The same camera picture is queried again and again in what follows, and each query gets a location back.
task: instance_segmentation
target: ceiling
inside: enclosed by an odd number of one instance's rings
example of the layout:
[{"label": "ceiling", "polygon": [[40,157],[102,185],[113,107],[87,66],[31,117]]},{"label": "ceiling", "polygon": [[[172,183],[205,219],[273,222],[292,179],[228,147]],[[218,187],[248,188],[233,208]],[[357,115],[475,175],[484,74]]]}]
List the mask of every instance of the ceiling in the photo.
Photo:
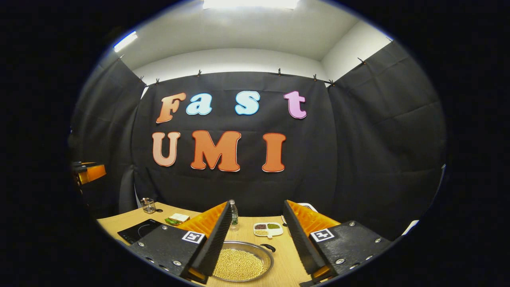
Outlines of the ceiling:
[{"label": "ceiling", "polygon": [[319,0],[296,9],[202,8],[191,0],[136,28],[138,39],[119,54],[130,69],[167,57],[221,48],[264,49],[322,60],[359,19]]}]

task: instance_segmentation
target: black border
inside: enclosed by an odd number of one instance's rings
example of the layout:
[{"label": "black border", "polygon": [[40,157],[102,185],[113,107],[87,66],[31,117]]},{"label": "black border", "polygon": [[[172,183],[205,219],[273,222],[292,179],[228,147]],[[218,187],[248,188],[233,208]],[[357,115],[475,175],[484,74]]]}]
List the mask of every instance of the black border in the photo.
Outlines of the black border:
[{"label": "black border", "polygon": [[[409,48],[431,77],[448,125],[445,180],[419,225],[372,264],[343,278],[356,285],[493,285],[490,263],[498,226],[497,154],[506,103],[495,85],[502,66],[496,40],[496,2],[343,1]],[[12,51],[6,55],[6,217],[16,285],[65,282],[140,286],[172,282],[101,232],[69,180],[70,115],[81,86],[104,48],[170,2],[5,5]],[[103,37],[113,30],[109,37]]]}]

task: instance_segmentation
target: ceiling light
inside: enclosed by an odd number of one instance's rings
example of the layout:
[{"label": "ceiling light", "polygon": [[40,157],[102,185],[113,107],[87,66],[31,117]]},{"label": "ceiling light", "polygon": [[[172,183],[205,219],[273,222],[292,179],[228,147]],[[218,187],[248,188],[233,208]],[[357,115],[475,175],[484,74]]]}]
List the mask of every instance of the ceiling light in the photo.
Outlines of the ceiling light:
[{"label": "ceiling light", "polygon": [[296,9],[299,0],[203,0],[203,8],[280,7]]},{"label": "ceiling light", "polygon": [[136,31],[131,32],[131,34],[127,35],[124,39],[122,39],[120,42],[118,42],[115,46],[113,46],[113,49],[115,52],[120,51],[125,46],[129,45],[131,42],[133,42],[138,36],[136,35]]}]

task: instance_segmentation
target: bean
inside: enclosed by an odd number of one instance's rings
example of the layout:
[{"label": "bean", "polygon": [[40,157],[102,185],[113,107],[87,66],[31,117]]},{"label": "bean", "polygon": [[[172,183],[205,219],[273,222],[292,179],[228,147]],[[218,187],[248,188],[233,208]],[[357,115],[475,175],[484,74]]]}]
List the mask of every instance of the bean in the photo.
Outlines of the bean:
[{"label": "bean", "polygon": [[249,280],[262,273],[262,261],[255,255],[235,249],[222,249],[213,276],[226,280]]},{"label": "bean", "polygon": [[254,233],[256,235],[268,235],[269,234],[266,230],[255,230]]}]

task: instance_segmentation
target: black induction cooktop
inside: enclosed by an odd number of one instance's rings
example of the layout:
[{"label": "black induction cooktop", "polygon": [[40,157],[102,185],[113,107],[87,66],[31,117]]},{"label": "black induction cooktop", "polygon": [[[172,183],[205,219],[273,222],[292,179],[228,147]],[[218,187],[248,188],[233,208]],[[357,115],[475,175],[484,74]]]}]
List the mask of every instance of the black induction cooktop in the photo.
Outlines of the black induction cooktop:
[{"label": "black induction cooktop", "polygon": [[122,238],[124,238],[127,242],[129,242],[130,244],[133,244],[136,241],[140,240],[142,237],[149,234],[149,232],[153,231],[161,224],[162,224],[161,222],[157,222],[153,219],[148,219],[144,222],[141,222],[135,226],[132,226],[132,227],[125,229],[123,231],[119,231],[117,233]]}]

